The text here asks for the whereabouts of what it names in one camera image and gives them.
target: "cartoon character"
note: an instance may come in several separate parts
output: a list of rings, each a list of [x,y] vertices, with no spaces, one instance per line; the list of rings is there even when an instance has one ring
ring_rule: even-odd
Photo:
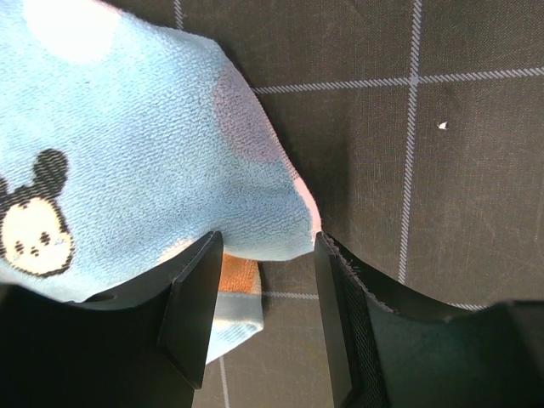
[[[65,155],[41,152],[33,167],[33,185],[8,194],[0,178],[0,256],[16,269],[47,277],[66,272],[73,240],[57,205],[68,172]]]

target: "cartoon eye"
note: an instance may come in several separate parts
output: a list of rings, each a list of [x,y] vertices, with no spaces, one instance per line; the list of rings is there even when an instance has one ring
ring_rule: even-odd
[[[51,237],[49,236],[49,234],[47,232],[42,232],[42,234],[40,235],[40,242],[47,246],[49,245],[49,243],[51,243]]]
[[[21,243],[21,241],[15,242],[15,251],[19,255],[22,255],[23,253],[25,253],[25,246]]]

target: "towel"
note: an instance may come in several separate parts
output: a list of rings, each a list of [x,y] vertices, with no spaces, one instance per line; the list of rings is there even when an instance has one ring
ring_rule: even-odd
[[[94,0],[2,0],[0,281],[82,302],[210,230],[224,267],[208,361],[263,327],[255,261],[320,216],[212,40]]]

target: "white grid line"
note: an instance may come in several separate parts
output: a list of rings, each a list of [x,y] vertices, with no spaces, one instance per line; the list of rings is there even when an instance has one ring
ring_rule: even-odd
[[[219,370],[221,371],[221,384],[223,385],[224,408],[230,408],[229,386],[227,384],[227,371],[224,368],[224,358],[219,357]]]
[[[481,71],[481,72],[465,72],[460,74],[442,74],[442,75],[427,75],[419,76],[419,83],[441,83],[441,82],[465,82],[465,81],[485,81],[490,79],[513,79],[524,77],[540,77],[544,76],[544,67],[536,68],[521,68],[517,70],[502,70],[502,71]],[[265,94],[286,94],[292,92],[307,92],[307,91],[327,91],[333,89],[359,89],[373,87],[394,87],[411,85],[409,77],[398,78],[381,78],[381,79],[365,79],[360,81],[346,82],[317,82],[317,83],[302,83],[298,85],[279,85],[273,87],[254,88],[253,92],[257,95]]]
[[[176,20],[176,28],[178,30],[184,29],[184,15],[181,11],[181,0],[173,0],[173,15]]]
[[[406,132],[405,177],[400,220],[399,282],[406,279],[408,238],[410,235],[411,188],[416,148],[417,85],[419,83],[419,48],[422,33],[422,0],[414,0],[411,28],[410,91],[408,93],[408,129]]]
[[[291,292],[263,292],[263,296],[268,298],[289,298],[289,299],[303,299],[303,300],[319,300],[318,295],[311,295],[308,293],[291,293]]]
[[[455,306],[456,308],[459,308],[459,309],[466,309],[466,310],[472,310],[472,311],[483,310],[487,308],[487,306],[483,304],[467,304],[467,303],[448,303],[448,304],[450,306]]]

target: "blue towel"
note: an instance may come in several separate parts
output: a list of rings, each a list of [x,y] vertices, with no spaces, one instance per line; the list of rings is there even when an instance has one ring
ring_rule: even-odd
[[[227,254],[313,250],[320,216],[212,40],[94,0],[1,0],[0,281],[82,302],[209,230]],[[208,360],[262,328],[220,293]]]

